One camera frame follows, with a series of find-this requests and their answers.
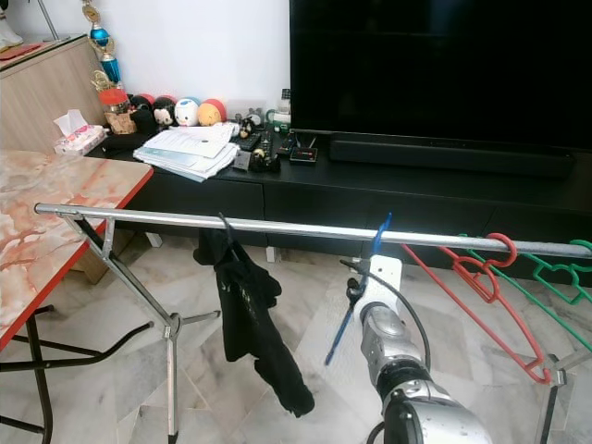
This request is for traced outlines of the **black soundbar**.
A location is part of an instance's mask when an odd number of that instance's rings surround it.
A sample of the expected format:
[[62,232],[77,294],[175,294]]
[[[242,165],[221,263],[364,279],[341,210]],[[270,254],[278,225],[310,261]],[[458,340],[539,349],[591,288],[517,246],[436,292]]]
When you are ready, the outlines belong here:
[[562,148],[516,143],[415,139],[415,137],[331,137],[330,159],[355,164],[461,170],[541,178],[565,178],[576,157]]

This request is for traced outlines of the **white green bottle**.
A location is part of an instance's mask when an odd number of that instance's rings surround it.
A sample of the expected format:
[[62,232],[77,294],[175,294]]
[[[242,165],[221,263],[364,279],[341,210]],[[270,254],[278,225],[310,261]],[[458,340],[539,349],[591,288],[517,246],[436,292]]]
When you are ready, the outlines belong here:
[[283,89],[276,109],[267,111],[266,119],[274,132],[288,132],[291,128],[291,89]]

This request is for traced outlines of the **black white mouse plush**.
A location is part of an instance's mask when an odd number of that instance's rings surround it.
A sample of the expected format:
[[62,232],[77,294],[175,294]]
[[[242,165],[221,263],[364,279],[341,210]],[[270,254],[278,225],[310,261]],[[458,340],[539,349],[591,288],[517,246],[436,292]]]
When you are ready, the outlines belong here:
[[161,94],[153,101],[153,116],[161,130],[176,127],[178,125],[175,117],[175,100],[169,94]]

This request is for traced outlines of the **silver metal clothes rack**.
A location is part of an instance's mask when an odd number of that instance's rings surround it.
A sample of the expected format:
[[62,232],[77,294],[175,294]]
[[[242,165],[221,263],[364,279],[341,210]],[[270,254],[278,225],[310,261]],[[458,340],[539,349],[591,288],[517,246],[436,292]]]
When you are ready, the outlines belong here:
[[[179,215],[179,213],[154,213],[131,210],[106,210],[106,208],[86,207],[79,204],[47,204],[38,203],[34,207],[37,213],[52,213],[70,221],[72,229],[75,229],[83,237],[86,246],[100,257],[101,261],[122,280],[135,295],[144,299],[161,318],[164,334],[162,338],[166,344],[166,444],[175,444],[179,428],[177,415],[179,409],[175,396],[177,396],[177,342],[180,330],[190,323],[206,320],[216,320],[220,316],[218,310],[210,313],[192,314],[183,317],[181,314],[170,313],[165,310],[159,301],[147,288],[132,274],[130,268],[119,261],[118,255],[113,253],[114,234],[118,221],[130,223],[149,223],[167,226],[195,226],[196,228],[221,228],[223,223],[219,216],[192,216]],[[228,219],[234,231],[255,231],[269,234],[296,234],[296,236],[309,236],[330,238],[331,240],[373,240],[376,231],[368,231],[362,228],[339,228],[339,226],[317,226],[283,223],[283,221],[262,221],[250,219]],[[433,248],[466,249],[496,251],[496,253],[508,253],[508,248],[497,240],[485,238],[444,236],[444,234],[423,234],[413,232],[385,231],[382,240],[397,242],[397,244],[415,244],[433,246]],[[578,244],[578,242],[514,242],[517,253],[530,253],[541,255],[555,255],[555,257],[571,257],[592,259],[592,246]]]

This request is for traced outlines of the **white porcelain figurine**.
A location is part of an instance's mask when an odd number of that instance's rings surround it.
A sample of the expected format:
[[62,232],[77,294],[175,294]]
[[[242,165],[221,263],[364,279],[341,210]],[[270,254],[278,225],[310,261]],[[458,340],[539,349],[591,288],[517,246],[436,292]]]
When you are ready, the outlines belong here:
[[13,27],[9,25],[6,18],[6,11],[9,8],[9,0],[0,0],[0,51],[4,52],[9,48],[19,47],[24,43],[24,38],[18,35]]

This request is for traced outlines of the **blue plastic hanger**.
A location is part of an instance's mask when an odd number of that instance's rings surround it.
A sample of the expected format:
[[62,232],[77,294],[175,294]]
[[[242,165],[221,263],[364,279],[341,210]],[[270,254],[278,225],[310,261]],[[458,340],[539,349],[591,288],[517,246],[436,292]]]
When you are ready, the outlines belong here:
[[[380,248],[381,248],[382,236],[384,236],[386,229],[389,228],[390,220],[392,220],[392,213],[388,212],[388,215],[386,216],[384,223],[382,223],[379,226],[379,228],[376,230],[376,235],[374,236],[373,240],[371,241],[371,246],[369,246],[369,253],[367,255],[364,255],[364,257],[360,259],[361,264],[368,265],[368,259],[371,258],[372,255],[379,253]],[[350,322],[352,320],[352,314],[348,313],[347,310],[346,310],[346,312],[344,312],[344,316],[342,318],[342,321],[341,321],[341,323],[339,323],[339,328],[337,330],[337,334],[335,334],[335,337],[333,339],[333,343],[331,343],[331,346],[329,347],[326,358],[325,358],[325,360],[323,360],[323,364],[325,366],[329,366],[331,363],[331,360],[333,360],[335,352],[337,352],[338,346],[342,342],[342,337],[344,335],[344,331],[346,331],[347,326],[350,325]]]

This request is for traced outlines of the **black shirt with small logo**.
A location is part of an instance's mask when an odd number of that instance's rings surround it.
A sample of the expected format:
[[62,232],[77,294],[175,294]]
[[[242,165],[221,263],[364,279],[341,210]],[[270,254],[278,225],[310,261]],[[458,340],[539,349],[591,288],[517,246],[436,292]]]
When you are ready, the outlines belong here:
[[226,360],[253,356],[255,373],[274,390],[280,405],[296,417],[308,414],[314,396],[269,313],[282,287],[231,232],[200,228],[196,240],[194,261],[215,270]]

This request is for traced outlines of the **light wooden sideboard cabinet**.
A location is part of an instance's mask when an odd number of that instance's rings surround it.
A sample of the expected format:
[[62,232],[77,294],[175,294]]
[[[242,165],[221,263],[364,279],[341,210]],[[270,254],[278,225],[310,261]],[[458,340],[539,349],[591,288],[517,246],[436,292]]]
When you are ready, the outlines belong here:
[[0,68],[0,147],[51,154],[62,136],[56,119],[77,109],[90,124],[105,124],[93,88],[97,55],[83,35],[54,41]]

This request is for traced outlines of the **black red mouse plush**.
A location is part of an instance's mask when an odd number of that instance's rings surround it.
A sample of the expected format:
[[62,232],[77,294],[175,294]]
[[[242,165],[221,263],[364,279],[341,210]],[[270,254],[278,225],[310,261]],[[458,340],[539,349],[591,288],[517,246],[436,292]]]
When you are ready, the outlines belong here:
[[129,112],[137,134],[153,135],[159,130],[154,117],[154,98],[151,94],[128,94]]

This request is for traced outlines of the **black small router box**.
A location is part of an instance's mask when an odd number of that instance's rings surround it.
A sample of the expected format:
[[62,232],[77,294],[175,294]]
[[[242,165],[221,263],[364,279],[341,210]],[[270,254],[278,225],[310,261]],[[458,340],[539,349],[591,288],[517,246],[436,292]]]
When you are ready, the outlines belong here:
[[314,164],[317,159],[318,134],[292,132],[288,139],[289,161],[292,164]]

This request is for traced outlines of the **red flat tray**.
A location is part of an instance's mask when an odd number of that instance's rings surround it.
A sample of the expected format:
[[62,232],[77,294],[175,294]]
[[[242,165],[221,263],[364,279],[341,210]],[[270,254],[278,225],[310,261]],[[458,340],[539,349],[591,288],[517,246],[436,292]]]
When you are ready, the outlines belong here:
[[25,54],[38,50],[38,48],[41,48],[42,46],[43,43],[22,43],[19,46],[5,48],[5,50],[0,52],[0,60],[1,62],[8,62],[8,60],[16,59],[17,56],[24,56]]

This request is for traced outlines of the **stack of white papers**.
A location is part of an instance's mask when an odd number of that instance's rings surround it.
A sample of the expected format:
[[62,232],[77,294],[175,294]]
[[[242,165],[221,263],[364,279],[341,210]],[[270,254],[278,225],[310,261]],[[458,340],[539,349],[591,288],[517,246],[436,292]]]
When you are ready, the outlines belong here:
[[211,127],[175,127],[157,132],[132,156],[144,164],[202,182],[231,165],[240,146],[240,126],[223,122]]

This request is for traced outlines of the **black flat television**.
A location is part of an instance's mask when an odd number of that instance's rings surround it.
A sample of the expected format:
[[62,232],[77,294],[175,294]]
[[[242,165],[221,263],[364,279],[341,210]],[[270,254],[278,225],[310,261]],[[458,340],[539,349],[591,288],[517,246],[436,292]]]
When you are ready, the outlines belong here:
[[592,0],[290,0],[299,130],[592,151]]

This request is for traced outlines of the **pink tissue box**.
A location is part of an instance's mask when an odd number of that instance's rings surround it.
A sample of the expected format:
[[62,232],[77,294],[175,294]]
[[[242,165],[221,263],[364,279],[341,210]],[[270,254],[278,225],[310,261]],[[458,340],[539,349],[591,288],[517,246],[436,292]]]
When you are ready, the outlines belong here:
[[62,132],[55,143],[57,154],[85,155],[105,139],[107,130],[101,124],[89,124],[78,109],[55,119],[55,125]]

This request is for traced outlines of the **gold blue trophy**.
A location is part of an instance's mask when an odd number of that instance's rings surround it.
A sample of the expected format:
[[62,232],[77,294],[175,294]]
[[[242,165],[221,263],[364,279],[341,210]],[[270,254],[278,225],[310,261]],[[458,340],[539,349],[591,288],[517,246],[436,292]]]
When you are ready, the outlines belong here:
[[81,2],[83,3],[81,6],[83,16],[92,24],[92,29],[88,32],[88,42],[96,51],[107,79],[113,81],[118,88],[122,88],[121,70],[119,70],[118,60],[115,56],[115,39],[102,25],[101,13],[94,7],[93,0],[81,0]]

